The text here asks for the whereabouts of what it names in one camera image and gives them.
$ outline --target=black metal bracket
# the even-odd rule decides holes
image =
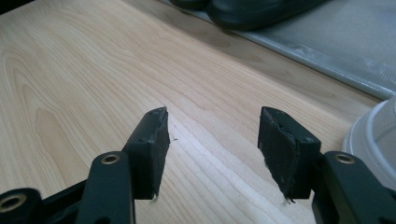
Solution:
[[[396,223],[396,194],[384,188],[359,158],[320,153],[320,141],[283,111],[263,107],[259,149],[288,199],[308,199],[317,223]]]
[[[1,224],[135,223],[134,200],[152,199],[169,148],[166,107],[149,111],[122,151],[96,157],[87,180],[45,200],[36,189],[0,195]]]

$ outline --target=white cup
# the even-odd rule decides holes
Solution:
[[[343,150],[363,160],[383,186],[396,190],[396,96],[353,124]]]

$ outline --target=light wood surface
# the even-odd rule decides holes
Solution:
[[[138,223],[314,223],[287,204],[257,149],[261,106],[340,150],[379,103],[153,0],[37,0],[0,16],[0,192],[43,197],[85,179],[143,115],[166,105],[160,197]]]

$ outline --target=screw hole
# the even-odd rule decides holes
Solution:
[[[108,165],[108,164],[112,164],[112,163],[114,163],[116,161],[119,161],[119,160],[120,160],[120,156],[118,156],[118,155],[108,155],[108,156],[103,157],[101,162],[103,164]]]
[[[335,159],[345,164],[355,163],[355,159],[345,154],[337,154],[335,155]]]
[[[99,219],[97,219],[95,221],[94,224],[110,224],[110,223],[111,223],[110,222],[110,218],[108,218],[108,217],[100,217]]]
[[[19,193],[10,195],[0,200],[0,213],[12,211],[21,206],[26,201],[26,195]]]
[[[312,139],[310,137],[306,137],[304,140],[305,140],[305,142],[313,142],[314,141],[314,139]]]

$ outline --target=black shoe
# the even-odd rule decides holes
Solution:
[[[169,0],[173,5],[188,9],[188,10],[197,10],[205,7],[209,0]]]
[[[284,20],[325,0],[212,0],[207,15],[230,30],[253,30]]]

